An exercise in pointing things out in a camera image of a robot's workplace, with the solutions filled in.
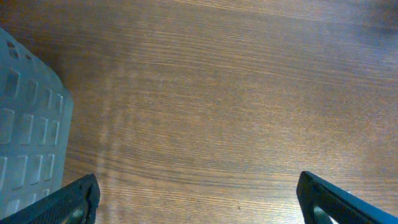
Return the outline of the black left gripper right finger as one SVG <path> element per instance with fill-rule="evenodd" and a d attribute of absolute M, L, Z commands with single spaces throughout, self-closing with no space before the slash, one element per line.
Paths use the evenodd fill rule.
<path fill-rule="evenodd" d="M 397 223 L 386 213 L 317 175 L 303 171 L 296 189 L 306 224 L 316 223 Z"/>

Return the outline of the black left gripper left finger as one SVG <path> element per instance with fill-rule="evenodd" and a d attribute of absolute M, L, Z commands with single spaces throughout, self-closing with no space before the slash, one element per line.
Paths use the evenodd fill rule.
<path fill-rule="evenodd" d="M 94 224 L 100 188 L 94 174 L 87 174 L 38 202 L 1 220 L 3 224 Z"/>

